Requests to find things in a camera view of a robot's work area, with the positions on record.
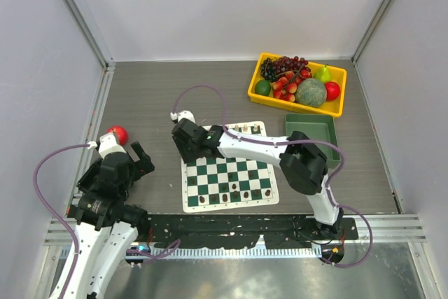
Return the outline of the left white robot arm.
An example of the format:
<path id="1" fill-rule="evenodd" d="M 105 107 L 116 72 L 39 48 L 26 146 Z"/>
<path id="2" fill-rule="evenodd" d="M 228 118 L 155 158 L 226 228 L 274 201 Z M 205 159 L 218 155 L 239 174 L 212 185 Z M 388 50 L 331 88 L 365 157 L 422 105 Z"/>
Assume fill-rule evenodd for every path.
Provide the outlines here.
<path id="1" fill-rule="evenodd" d="M 139 142 L 131 147 L 137 160 L 121 145 L 99 142 L 99 159 L 78 181 L 83 195 L 72 212 L 75 237 L 51 298 L 103 298 L 130 244 L 149 235 L 148 212 L 126 200 L 155 166 Z"/>

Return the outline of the green white chess board mat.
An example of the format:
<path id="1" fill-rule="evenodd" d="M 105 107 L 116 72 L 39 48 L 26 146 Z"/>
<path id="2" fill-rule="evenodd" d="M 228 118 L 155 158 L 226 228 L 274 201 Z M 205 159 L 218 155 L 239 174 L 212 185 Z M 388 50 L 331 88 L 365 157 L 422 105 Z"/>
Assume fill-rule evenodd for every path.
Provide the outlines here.
<path id="1" fill-rule="evenodd" d="M 183 211 L 220 211 L 279 203 L 271 164 L 244 158 L 181 161 Z"/>

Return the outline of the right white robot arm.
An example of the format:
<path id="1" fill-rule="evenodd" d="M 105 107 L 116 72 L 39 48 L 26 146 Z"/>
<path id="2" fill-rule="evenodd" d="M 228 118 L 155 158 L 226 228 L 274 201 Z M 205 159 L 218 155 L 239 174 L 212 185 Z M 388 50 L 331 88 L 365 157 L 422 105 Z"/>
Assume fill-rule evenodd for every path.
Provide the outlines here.
<path id="1" fill-rule="evenodd" d="M 224 125 L 208 130 L 195 122 L 178 117 L 171 131 L 172 139 L 185 163 L 199 158 L 243 158 L 278 167 L 288 185 L 305 195 L 311 205 L 318 234 L 332 239 L 342 230 L 344 212 L 330 189 L 330 181 L 341 170 L 328 170 L 327 157 L 319 144 L 331 143 L 309 139 L 294 131 L 289 137 L 266 137 L 244 134 Z"/>

